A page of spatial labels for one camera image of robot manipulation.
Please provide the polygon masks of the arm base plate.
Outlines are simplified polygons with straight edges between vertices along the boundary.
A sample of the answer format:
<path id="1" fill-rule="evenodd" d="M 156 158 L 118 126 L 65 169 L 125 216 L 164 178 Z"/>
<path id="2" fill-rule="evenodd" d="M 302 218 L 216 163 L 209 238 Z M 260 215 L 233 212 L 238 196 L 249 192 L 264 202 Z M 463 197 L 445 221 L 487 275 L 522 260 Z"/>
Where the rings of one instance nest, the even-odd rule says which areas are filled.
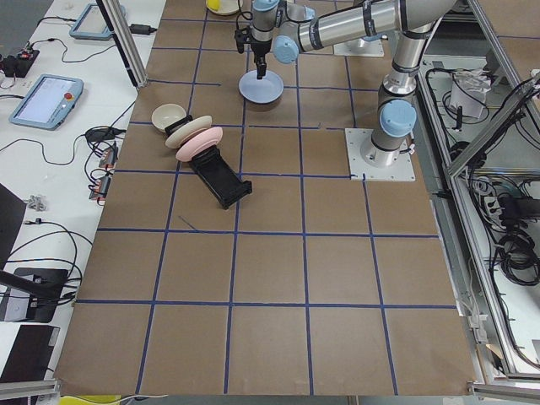
<path id="1" fill-rule="evenodd" d="M 410 153 L 401 154 L 407 147 L 406 141 L 395 151 L 382 151 L 372 143 L 372 132 L 369 128 L 345 129 L 350 178 L 354 181 L 415 181 Z"/>
<path id="2" fill-rule="evenodd" d="M 381 39 L 357 39 L 334 45 L 333 54 L 351 57 L 384 57 L 385 52 Z"/>

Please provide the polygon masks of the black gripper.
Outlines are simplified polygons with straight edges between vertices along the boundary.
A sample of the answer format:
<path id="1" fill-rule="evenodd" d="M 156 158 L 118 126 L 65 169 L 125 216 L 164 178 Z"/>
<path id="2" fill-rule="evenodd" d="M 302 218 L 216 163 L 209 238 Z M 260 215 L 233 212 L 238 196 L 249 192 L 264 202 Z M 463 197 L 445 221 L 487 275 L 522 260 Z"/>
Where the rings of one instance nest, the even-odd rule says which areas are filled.
<path id="1" fill-rule="evenodd" d="M 256 64 L 256 79 L 264 78 L 267 73 L 266 55 L 271 51 L 273 32 L 247 25 L 244 28 L 236 28 L 234 38 L 239 53 L 245 51 L 246 45 L 250 46 Z"/>

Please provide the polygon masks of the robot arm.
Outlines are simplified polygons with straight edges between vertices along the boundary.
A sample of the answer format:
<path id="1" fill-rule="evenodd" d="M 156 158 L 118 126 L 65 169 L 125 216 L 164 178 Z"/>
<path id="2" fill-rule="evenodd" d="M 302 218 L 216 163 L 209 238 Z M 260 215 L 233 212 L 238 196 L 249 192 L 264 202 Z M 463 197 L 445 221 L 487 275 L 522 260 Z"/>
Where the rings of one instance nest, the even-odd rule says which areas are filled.
<path id="1" fill-rule="evenodd" d="M 352 6 L 320 15 L 316 10 L 289 1 L 255 1 L 245 14 L 245 26 L 236 26 L 239 53 L 249 47 L 257 79 L 267 74 L 266 56 L 272 53 L 283 64 L 299 54 L 329 46 L 378 41 L 397 34 L 397 47 L 389 73 L 378 95 L 378 123 L 363 141 L 363 161 L 375 168 L 394 165 L 401 146 L 417 120 L 411 104 L 424 51 L 436 25 L 451 10 L 452 1 L 356 1 Z"/>

